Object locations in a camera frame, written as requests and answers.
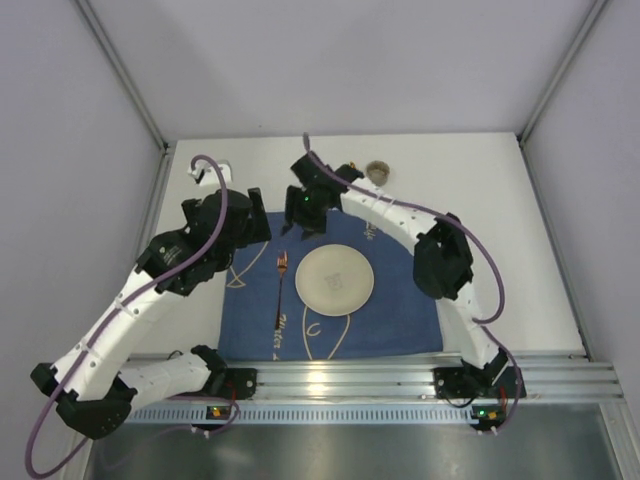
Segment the copper fork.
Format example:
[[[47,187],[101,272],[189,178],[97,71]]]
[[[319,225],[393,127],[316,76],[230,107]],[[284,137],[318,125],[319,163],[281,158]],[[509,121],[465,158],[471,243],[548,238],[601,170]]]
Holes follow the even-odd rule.
[[[277,296],[277,306],[276,306],[276,319],[274,324],[274,329],[280,329],[280,318],[281,318],[281,301],[282,301],[282,289],[284,283],[284,276],[288,270],[288,252],[282,251],[278,258],[276,268],[279,275],[279,283],[278,283],[278,296]]]

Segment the cream round plate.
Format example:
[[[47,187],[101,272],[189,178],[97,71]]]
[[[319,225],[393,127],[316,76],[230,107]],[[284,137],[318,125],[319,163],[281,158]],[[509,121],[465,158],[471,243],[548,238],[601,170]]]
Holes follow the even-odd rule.
[[[312,250],[295,273],[296,291],[304,306],[327,317],[355,313],[368,302],[374,285],[374,271],[367,258],[341,244]]]

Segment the speckled grey cup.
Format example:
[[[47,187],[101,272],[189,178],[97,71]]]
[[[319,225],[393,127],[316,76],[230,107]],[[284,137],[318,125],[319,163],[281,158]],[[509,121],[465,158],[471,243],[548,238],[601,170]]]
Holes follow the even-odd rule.
[[[386,162],[375,160],[366,165],[365,173],[374,185],[383,187],[389,180],[391,169]]]

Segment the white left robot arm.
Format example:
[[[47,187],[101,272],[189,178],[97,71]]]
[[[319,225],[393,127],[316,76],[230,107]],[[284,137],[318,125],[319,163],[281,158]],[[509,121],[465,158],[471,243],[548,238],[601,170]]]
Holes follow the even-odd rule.
[[[226,271],[238,249],[271,238],[257,188],[217,191],[184,201],[182,209],[185,226],[151,240],[122,291],[85,337],[67,355],[40,363],[31,373],[38,389],[55,401],[62,421],[91,440],[110,435],[149,404],[230,389],[225,361],[205,345],[142,368],[125,365],[152,325],[200,284]]]

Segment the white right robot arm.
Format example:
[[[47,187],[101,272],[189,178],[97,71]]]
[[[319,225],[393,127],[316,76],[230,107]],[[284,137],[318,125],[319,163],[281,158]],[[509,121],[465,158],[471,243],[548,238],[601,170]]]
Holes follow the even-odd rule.
[[[456,216],[393,198],[349,164],[331,169],[308,152],[291,171],[300,184],[286,190],[282,230],[298,225],[303,238],[323,235],[328,212],[336,210],[396,240],[413,257],[414,283],[444,310],[458,342],[461,372],[440,397],[478,398],[497,391],[509,356],[488,329],[498,316],[485,316],[476,298],[472,251],[487,251],[478,238]]]

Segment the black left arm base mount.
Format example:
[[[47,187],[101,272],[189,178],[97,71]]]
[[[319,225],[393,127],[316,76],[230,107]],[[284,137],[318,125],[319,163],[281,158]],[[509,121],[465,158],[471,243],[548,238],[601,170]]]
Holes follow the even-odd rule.
[[[254,368],[227,368],[213,373],[200,394],[227,400],[247,400],[257,387],[258,371]]]

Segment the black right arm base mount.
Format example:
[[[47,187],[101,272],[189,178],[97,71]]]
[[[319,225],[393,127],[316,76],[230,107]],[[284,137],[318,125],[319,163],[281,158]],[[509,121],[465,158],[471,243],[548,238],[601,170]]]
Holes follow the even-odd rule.
[[[525,398],[524,381],[516,369],[506,365],[499,370],[478,370],[463,364],[433,370],[436,397],[441,400],[490,400],[505,394],[508,399]]]

